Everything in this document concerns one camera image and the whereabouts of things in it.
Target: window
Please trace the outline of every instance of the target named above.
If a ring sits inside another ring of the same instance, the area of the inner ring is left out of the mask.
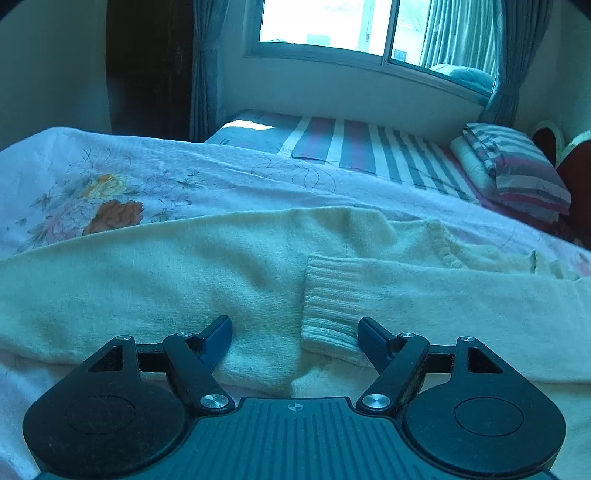
[[[492,2],[255,0],[251,54],[366,67],[453,90],[447,79],[487,98],[496,74]]]

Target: metal screw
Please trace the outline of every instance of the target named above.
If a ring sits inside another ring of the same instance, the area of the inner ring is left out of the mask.
[[[209,410],[219,410],[220,408],[224,408],[226,405],[228,405],[230,401],[228,400],[227,396],[214,393],[201,397],[200,403]]]
[[[363,404],[372,410],[381,410],[390,405],[391,400],[386,395],[371,394],[363,397]]]

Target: sheer curtain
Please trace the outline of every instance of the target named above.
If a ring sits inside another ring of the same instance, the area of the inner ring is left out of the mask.
[[[431,0],[419,65],[447,63],[496,73],[494,0]]]
[[[221,79],[217,47],[228,11],[228,0],[193,0],[193,91],[190,141],[207,140],[217,128]]]
[[[553,0],[494,0],[498,73],[481,122],[513,126],[519,89],[542,43],[553,5]]]

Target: orange flower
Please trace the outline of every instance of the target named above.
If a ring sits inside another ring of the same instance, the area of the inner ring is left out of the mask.
[[[82,235],[116,230],[124,226],[139,225],[144,205],[140,202],[120,203],[117,200],[103,203],[92,221],[84,228]]]
[[[122,179],[108,173],[98,177],[82,192],[82,196],[91,200],[98,198],[113,198],[122,194],[126,188],[127,185]]]

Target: white wall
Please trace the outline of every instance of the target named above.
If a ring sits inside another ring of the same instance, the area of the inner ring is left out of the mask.
[[[541,120],[540,96],[554,81],[560,44],[560,2],[522,88],[517,126]],[[369,70],[310,61],[244,58],[246,0],[232,0],[220,56],[225,109],[231,116],[254,108],[277,113],[344,117],[389,125],[447,144],[482,107],[451,93]]]
[[[547,116],[570,142],[591,129],[591,21],[564,3],[558,76],[548,96]]]
[[[0,21],[0,149],[48,127],[111,131],[106,0],[24,0]]]

